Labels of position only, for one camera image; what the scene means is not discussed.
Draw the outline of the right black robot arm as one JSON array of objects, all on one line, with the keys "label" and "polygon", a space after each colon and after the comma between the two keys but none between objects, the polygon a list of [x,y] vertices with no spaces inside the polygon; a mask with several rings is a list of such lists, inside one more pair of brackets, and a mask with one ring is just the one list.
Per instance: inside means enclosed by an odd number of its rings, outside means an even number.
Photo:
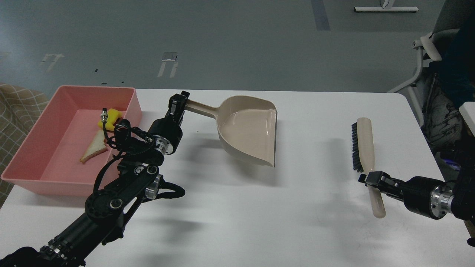
[{"label": "right black robot arm", "polygon": [[358,181],[368,188],[380,190],[387,196],[402,201],[409,211],[439,220],[451,213],[463,220],[474,246],[474,155],[460,149],[447,149],[441,159],[459,171],[455,180],[441,181],[416,176],[409,181],[391,177],[383,171],[361,174]]}]

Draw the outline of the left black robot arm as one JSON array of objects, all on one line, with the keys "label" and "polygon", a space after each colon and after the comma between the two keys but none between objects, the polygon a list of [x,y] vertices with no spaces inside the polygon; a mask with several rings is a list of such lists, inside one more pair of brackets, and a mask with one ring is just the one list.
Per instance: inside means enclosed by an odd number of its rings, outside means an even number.
[{"label": "left black robot arm", "polygon": [[97,174],[85,212],[39,251],[21,247],[1,260],[2,267],[85,267],[85,259],[98,245],[123,237],[127,223],[145,202],[177,199],[185,189],[167,182],[159,173],[165,155],[175,153],[183,136],[180,128],[190,93],[182,91],[168,102],[165,117],[148,131],[129,120],[116,123],[108,137],[108,112],[102,109],[99,136],[118,151]]}]

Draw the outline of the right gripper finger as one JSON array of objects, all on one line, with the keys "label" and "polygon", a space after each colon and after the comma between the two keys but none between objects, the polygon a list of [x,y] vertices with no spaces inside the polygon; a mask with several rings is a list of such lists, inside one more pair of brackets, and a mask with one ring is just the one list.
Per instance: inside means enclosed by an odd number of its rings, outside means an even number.
[{"label": "right gripper finger", "polygon": [[366,184],[367,187],[378,189],[381,193],[397,201],[404,201],[401,184]]},{"label": "right gripper finger", "polygon": [[358,182],[378,189],[398,189],[405,183],[405,181],[391,177],[383,171],[370,171],[368,174],[360,174]]}]

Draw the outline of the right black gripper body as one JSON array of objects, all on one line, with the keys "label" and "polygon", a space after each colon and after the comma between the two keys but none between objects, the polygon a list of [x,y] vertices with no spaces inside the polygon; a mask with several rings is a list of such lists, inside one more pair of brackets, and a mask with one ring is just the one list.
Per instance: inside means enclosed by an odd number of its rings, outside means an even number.
[{"label": "right black gripper body", "polygon": [[401,184],[401,191],[405,207],[413,213],[434,220],[453,213],[454,194],[444,181],[417,176]]}]

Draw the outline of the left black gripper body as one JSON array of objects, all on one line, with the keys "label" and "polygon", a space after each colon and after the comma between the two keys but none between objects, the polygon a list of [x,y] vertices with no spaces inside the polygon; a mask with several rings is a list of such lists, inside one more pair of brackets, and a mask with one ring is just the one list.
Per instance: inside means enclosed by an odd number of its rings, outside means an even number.
[{"label": "left black gripper body", "polygon": [[176,122],[173,117],[163,117],[155,120],[147,131],[148,134],[159,136],[165,140],[164,143],[167,145],[165,154],[175,153],[183,136],[183,131],[180,127],[182,121],[180,119]]}]

